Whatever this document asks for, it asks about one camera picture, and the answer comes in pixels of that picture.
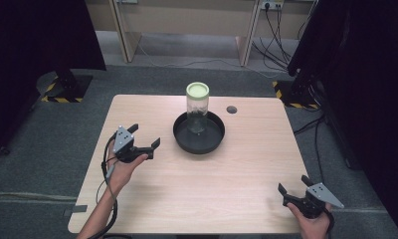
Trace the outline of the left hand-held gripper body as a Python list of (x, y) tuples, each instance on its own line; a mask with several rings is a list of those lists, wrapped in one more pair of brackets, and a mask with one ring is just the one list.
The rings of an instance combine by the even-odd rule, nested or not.
[(135, 161), (139, 156), (143, 155), (143, 147), (134, 145), (134, 135), (120, 125), (115, 133), (114, 145), (112, 148), (116, 158), (124, 163)]

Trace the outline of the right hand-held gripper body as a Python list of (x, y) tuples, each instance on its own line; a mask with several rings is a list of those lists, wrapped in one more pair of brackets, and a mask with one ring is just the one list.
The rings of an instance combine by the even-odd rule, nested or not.
[(302, 198), (293, 195), (283, 198), (283, 206), (287, 206), (288, 203), (295, 205), (302, 215), (309, 219), (317, 218), (325, 209), (326, 203), (338, 208), (344, 207), (344, 204), (323, 183), (307, 187)]

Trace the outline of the black round tray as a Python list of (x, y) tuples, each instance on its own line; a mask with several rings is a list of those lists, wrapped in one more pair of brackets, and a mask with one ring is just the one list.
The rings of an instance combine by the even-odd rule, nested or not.
[(173, 135), (178, 145), (193, 154), (206, 154), (215, 150), (225, 136), (225, 125), (214, 113), (207, 114), (204, 131), (193, 133), (188, 128), (187, 113), (181, 114), (173, 125)]

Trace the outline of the clear jar with green lid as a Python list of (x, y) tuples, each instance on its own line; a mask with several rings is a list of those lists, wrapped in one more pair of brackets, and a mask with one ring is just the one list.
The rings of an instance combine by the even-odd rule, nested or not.
[(209, 87), (201, 82), (194, 82), (186, 88), (187, 127), (193, 133), (200, 133), (207, 125)]

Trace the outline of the person's left hand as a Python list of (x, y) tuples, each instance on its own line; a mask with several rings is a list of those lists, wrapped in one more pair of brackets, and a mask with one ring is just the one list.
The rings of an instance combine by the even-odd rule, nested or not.
[(108, 178), (108, 187), (114, 196), (118, 196), (121, 190), (129, 183), (134, 170), (147, 160), (147, 155), (142, 154), (133, 162), (125, 163), (119, 161), (113, 152), (114, 140), (108, 147), (108, 155), (106, 157), (106, 166), (112, 168), (112, 173)]

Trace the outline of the person's right hand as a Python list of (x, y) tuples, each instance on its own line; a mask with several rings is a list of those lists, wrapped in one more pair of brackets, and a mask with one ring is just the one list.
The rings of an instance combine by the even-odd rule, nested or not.
[(309, 219), (304, 217), (299, 209), (292, 203), (288, 203), (287, 208), (298, 221), (302, 239), (326, 239), (330, 225), (330, 220), (326, 213), (321, 213), (315, 219)]

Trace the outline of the black stand base striped tape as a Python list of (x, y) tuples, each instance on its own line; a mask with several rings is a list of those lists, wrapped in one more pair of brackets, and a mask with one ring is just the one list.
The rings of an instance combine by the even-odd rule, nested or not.
[(42, 102), (80, 103), (93, 77), (75, 75), (70, 69), (56, 71), (56, 76), (41, 97)]
[(288, 108), (318, 110), (319, 103), (314, 98), (312, 81), (297, 78), (294, 80), (273, 81), (276, 97)]

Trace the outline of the grey floor tape piece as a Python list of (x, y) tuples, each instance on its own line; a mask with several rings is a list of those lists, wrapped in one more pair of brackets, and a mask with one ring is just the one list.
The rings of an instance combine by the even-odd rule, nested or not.
[(63, 216), (70, 217), (74, 213), (84, 213), (84, 212), (87, 212), (87, 208), (88, 208), (87, 205), (75, 205), (71, 209), (65, 209)]

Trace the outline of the black curtain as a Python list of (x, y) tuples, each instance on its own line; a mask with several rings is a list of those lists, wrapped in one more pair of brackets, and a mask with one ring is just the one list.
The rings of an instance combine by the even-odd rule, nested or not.
[(321, 83), (347, 156), (398, 227), (398, 0), (319, 0), (288, 71)]
[(104, 68), (86, 0), (0, 0), (0, 148), (39, 95), (41, 76)]

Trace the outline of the light wooden desk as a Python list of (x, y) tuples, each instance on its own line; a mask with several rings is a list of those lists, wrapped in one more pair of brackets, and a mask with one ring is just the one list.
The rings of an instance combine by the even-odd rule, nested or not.
[(233, 37), (246, 66), (255, 37), (270, 38), (278, 27), (297, 39), (319, 0), (285, 0), (279, 11), (262, 10), (262, 0), (85, 0), (94, 28), (118, 36), (122, 59), (133, 61), (144, 33)]

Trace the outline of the white wall power outlet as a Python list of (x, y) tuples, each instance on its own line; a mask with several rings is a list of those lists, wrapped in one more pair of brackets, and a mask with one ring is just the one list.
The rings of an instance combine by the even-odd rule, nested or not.
[(262, 10), (274, 10), (279, 11), (283, 8), (285, 0), (262, 0)]

